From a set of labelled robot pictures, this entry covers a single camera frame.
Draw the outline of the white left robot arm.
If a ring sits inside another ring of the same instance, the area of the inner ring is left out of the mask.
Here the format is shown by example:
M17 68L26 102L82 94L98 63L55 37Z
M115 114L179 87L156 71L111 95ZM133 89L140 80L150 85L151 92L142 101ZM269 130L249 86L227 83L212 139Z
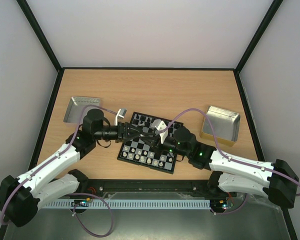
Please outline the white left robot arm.
M90 105L89 111L81 111L72 135L50 157L27 172L13 177L6 176L0 183L0 223L13 223L22 227L29 223L47 203L62 196L75 193L82 185L81 172L68 173L54 180L69 166L79 162L90 153L98 141L124 143L144 135L139 127L123 119L126 109L115 112L115 123L105 118L105 108Z

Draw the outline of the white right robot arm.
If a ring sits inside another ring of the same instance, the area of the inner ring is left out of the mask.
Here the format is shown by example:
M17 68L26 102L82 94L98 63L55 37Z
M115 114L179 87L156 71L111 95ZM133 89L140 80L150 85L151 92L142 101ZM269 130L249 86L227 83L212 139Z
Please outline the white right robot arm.
M242 192L266 197L281 208L294 207L299 178L284 160L256 161L220 152L197 141L185 127L175 130L173 136L151 132L141 135L141 139L155 152L177 154L186 157L197 169L212 171L208 191L214 196Z

